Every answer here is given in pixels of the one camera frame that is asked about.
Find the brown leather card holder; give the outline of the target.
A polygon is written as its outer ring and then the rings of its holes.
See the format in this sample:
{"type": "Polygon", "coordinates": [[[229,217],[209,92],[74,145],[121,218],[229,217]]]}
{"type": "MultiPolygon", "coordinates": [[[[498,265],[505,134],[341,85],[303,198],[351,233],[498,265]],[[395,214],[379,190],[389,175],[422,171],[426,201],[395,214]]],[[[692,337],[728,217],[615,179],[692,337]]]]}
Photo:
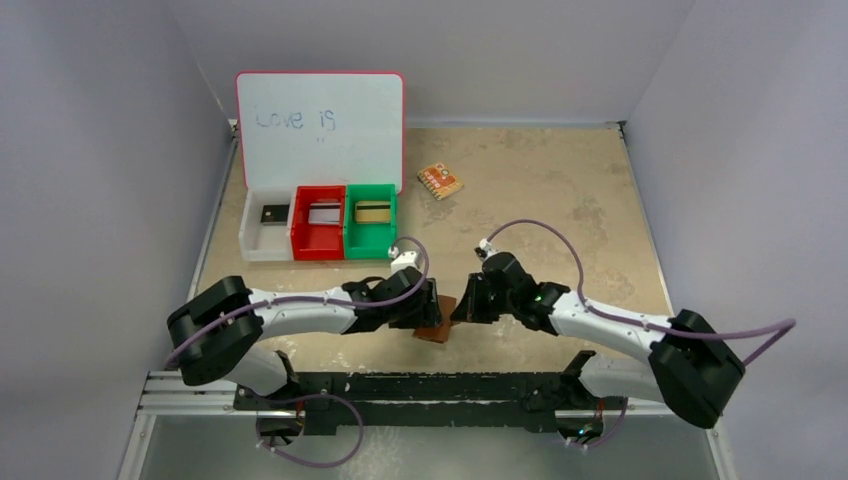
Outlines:
{"type": "Polygon", "coordinates": [[[455,297],[439,295],[438,299],[438,324],[436,326],[419,327],[413,331],[412,336],[435,344],[445,344],[450,337],[453,325],[450,314],[457,305],[455,297]]]}

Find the gold card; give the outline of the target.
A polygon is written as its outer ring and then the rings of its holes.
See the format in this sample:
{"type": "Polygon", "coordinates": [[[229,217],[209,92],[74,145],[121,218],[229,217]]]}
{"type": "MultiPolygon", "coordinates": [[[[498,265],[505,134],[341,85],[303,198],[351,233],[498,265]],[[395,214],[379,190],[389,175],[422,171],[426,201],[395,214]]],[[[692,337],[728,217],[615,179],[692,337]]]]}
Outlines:
{"type": "Polygon", "coordinates": [[[354,204],[353,220],[358,224],[386,224],[391,218],[390,201],[361,200],[354,204]]]}

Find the silver card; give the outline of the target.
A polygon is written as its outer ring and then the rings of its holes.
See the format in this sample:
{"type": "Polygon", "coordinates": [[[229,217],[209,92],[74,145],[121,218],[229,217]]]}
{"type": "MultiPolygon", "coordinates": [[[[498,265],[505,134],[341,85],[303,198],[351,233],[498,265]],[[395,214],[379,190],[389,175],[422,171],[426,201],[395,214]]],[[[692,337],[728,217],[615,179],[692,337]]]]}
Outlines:
{"type": "Polygon", "coordinates": [[[309,225],[338,225],[342,217],[340,202],[315,202],[309,205],[307,211],[309,225]]]}

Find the black card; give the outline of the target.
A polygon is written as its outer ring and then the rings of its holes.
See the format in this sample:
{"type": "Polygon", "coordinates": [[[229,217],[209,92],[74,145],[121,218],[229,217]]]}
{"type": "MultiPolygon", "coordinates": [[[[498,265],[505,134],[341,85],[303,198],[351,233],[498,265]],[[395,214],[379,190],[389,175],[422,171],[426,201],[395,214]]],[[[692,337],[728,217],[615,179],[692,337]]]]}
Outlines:
{"type": "Polygon", "coordinates": [[[262,226],[287,226],[289,223],[289,204],[264,205],[261,210],[262,226]]]}

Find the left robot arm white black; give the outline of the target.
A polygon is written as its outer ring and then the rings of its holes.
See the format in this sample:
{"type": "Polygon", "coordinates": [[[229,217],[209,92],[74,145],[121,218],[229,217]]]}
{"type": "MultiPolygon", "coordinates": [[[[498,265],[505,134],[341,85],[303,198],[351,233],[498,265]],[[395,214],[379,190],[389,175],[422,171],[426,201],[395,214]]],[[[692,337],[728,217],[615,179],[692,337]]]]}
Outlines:
{"type": "Polygon", "coordinates": [[[187,386],[227,380],[267,397],[296,389],[298,380],[288,356],[260,347],[263,340],[443,323],[435,280],[414,267],[310,293],[252,289],[242,277],[228,276],[168,317],[173,350],[165,363],[187,386]]]}

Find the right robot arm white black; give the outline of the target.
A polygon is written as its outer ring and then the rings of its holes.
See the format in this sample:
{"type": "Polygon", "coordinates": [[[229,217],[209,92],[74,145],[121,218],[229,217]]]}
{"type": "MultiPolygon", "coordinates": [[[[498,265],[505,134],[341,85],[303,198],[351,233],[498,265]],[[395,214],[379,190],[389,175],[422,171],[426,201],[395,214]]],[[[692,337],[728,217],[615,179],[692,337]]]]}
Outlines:
{"type": "Polygon", "coordinates": [[[561,376],[574,400],[627,397],[663,403],[687,423],[710,429],[746,368],[699,314],[647,315],[633,325],[601,316],[570,287],[537,282],[508,252],[488,256],[468,277],[454,322],[494,323],[510,315],[526,328],[616,351],[582,351],[561,376]]]}

